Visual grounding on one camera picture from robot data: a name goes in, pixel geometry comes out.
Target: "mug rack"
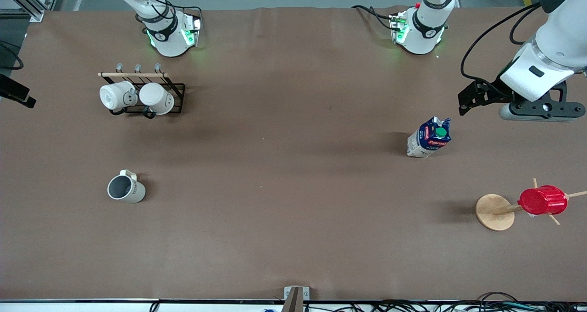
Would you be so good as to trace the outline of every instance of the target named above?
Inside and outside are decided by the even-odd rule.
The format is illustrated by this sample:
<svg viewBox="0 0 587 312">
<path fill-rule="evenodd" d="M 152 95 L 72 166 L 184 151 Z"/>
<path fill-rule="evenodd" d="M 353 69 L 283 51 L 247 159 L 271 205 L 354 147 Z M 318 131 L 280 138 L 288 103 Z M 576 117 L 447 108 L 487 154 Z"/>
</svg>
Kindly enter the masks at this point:
<svg viewBox="0 0 587 312">
<path fill-rule="evenodd" d="M 108 84 L 117 83 L 113 80 L 113 78 L 119 78 L 121 81 L 126 80 L 127 82 L 133 84 L 135 93 L 138 93 L 138 91 L 145 84 L 158 83 L 168 92 L 173 92 L 172 95 L 174 95 L 174 106 L 168 113 L 182 113 L 183 101 L 185 97 L 185 84 L 177 84 L 172 82 L 172 80 L 169 78 L 169 75 L 161 71 L 161 65 L 159 63 L 155 65 L 155 73 L 142 73 L 141 65 L 136 65 L 134 67 L 134 73 L 124 73 L 122 72 L 122 64 L 119 63 L 116 65 L 116 72 L 99 72 L 98 76 L 104 78 Z M 112 115 L 115 116 L 122 115 L 123 113 L 134 113 L 143 114 L 143 116 L 149 119 L 155 118 L 156 115 L 152 111 L 149 111 L 149 106 L 143 105 L 140 100 L 136 105 L 124 107 L 120 111 L 109 111 Z"/>
</svg>

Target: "white mug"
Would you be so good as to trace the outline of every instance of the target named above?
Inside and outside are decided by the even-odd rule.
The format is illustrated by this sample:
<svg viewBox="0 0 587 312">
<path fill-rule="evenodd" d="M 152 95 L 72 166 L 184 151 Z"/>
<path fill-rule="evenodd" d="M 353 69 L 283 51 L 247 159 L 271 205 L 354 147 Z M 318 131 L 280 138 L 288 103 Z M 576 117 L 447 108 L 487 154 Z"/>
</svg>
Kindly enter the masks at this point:
<svg viewBox="0 0 587 312">
<path fill-rule="evenodd" d="M 138 95 L 134 85 L 124 80 L 116 84 L 104 85 L 100 88 L 100 100 L 104 107 L 111 111 L 137 104 Z"/>
<path fill-rule="evenodd" d="M 138 97 L 143 105 L 148 106 L 149 110 L 157 115 L 165 115 L 172 111 L 176 102 L 171 93 L 157 83 L 145 84 L 138 93 Z"/>
<path fill-rule="evenodd" d="M 122 170 L 108 184 L 108 196 L 114 200 L 138 203 L 145 197 L 145 186 L 137 181 L 135 173 Z"/>
</svg>

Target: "green cap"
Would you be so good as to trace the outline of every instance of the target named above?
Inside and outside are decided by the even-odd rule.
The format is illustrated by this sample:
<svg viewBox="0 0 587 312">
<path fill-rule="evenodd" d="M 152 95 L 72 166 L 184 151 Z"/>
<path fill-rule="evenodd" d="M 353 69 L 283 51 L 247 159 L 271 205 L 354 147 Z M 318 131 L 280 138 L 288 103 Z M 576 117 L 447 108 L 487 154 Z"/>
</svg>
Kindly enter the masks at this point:
<svg viewBox="0 0 587 312">
<path fill-rule="evenodd" d="M 444 138 L 446 134 L 447 132 L 444 128 L 436 128 L 436 135 L 438 135 L 439 138 Z"/>
</svg>

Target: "brown table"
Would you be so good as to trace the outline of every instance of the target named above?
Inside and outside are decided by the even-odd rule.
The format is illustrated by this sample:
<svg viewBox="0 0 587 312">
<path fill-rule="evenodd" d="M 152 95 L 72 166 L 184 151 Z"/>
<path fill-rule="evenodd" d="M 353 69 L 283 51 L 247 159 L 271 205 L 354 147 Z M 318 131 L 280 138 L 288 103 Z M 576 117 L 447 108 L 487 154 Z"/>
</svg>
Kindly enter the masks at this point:
<svg viewBox="0 0 587 312">
<path fill-rule="evenodd" d="M 455 10 L 424 56 L 351 9 L 207 11 L 204 47 L 176 59 L 130 11 L 47 13 L 13 75 L 35 109 L 0 103 L 0 296 L 272 299 L 303 284 L 315 299 L 586 300 L 585 199 L 559 227 L 518 214 L 495 233 L 472 214 L 486 193 L 515 202 L 532 177 L 587 188 L 587 119 L 458 116 L 464 51 L 512 11 Z M 511 59 L 510 26 L 470 73 L 494 78 Z M 161 63 L 188 85 L 184 113 L 110 115 L 96 73 L 119 62 Z M 571 79 L 570 99 L 587 102 L 584 89 Z M 405 156 L 434 115 L 453 118 L 453 141 Z M 105 192 L 122 168 L 147 187 L 138 205 Z"/>
</svg>

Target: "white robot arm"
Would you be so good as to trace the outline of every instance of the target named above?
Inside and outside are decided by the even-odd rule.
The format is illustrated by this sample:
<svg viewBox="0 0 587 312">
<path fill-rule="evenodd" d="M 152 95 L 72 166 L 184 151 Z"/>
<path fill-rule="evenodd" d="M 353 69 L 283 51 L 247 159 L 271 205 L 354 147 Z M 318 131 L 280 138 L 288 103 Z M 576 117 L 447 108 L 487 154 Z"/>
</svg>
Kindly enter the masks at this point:
<svg viewBox="0 0 587 312">
<path fill-rule="evenodd" d="M 411 7 L 391 17 L 392 39 L 414 54 L 426 54 L 440 42 L 446 20 L 454 9 L 456 0 L 423 0 L 418 7 Z"/>
<path fill-rule="evenodd" d="M 585 115 L 581 103 L 566 101 L 566 79 L 587 68 L 587 0 L 540 0 L 547 22 L 526 41 L 493 86 L 475 81 L 459 94 L 460 113 L 506 103 L 506 120 L 570 122 Z M 554 100 L 550 90 L 559 92 Z"/>
<path fill-rule="evenodd" d="M 183 54 L 197 43 L 201 18 L 179 11 L 166 0 L 124 0 L 147 27 L 153 47 L 163 56 Z"/>
</svg>

